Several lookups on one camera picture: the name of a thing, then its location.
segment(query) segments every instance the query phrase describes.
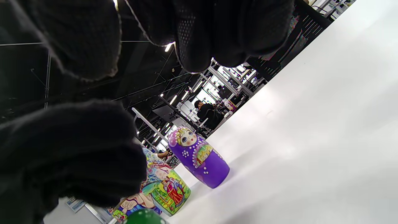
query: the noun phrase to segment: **green ball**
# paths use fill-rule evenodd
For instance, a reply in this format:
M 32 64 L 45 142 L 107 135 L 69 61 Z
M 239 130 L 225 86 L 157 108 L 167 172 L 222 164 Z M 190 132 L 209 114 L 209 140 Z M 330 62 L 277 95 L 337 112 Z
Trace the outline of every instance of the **green ball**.
M 152 209 L 144 208 L 131 213 L 123 224 L 168 224 Z

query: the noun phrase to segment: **small matryoshka doll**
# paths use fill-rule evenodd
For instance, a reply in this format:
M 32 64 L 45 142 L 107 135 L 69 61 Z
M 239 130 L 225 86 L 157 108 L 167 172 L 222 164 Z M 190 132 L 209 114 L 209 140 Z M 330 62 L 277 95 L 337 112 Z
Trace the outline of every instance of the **small matryoshka doll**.
M 229 166 L 201 136 L 185 127 L 169 135 L 169 147 L 198 180 L 211 188 L 219 186 L 229 173 Z

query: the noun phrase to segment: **painted doll face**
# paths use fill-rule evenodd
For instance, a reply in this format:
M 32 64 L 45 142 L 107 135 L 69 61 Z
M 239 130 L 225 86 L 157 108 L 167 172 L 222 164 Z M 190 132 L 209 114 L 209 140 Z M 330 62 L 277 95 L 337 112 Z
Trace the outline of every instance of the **painted doll face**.
M 181 136 L 181 145 L 182 146 L 191 146 L 195 144 L 197 137 L 196 134 L 191 132 L 190 130 L 186 130 Z

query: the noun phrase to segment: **mesh glove fabric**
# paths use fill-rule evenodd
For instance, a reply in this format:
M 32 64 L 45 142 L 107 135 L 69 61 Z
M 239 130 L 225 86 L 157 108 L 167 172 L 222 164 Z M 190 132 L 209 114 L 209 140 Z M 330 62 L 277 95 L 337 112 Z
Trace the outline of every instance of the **mesh glove fabric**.
M 64 104 L 1 125 L 5 223 L 38 223 L 63 196 L 107 207 L 138 193 L 146 157 L 132 142 L 136 131 L 121 105 L 105 101 Z M 9 215 L 12 208 L 19 215 Z
M 176 43 L 182 67 L 199 73 L 213 57 L 236 67 L 272 53 L 286 38 L 294 0 L 124 0 L 148 40 Z M 112 0 L 11 0 L 24 27 L 53 53 L 64 73 L 83 80 L 114 76 L 121 25 Z

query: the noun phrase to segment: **white tabletop surface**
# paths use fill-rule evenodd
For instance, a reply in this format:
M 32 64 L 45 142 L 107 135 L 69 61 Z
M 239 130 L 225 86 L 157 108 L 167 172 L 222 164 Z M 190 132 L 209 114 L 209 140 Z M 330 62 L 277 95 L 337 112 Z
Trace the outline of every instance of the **white tabletop surface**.
M 171 224 L 398 223 L 398 0 L 358 0 L 208 142 L 231 167 Z

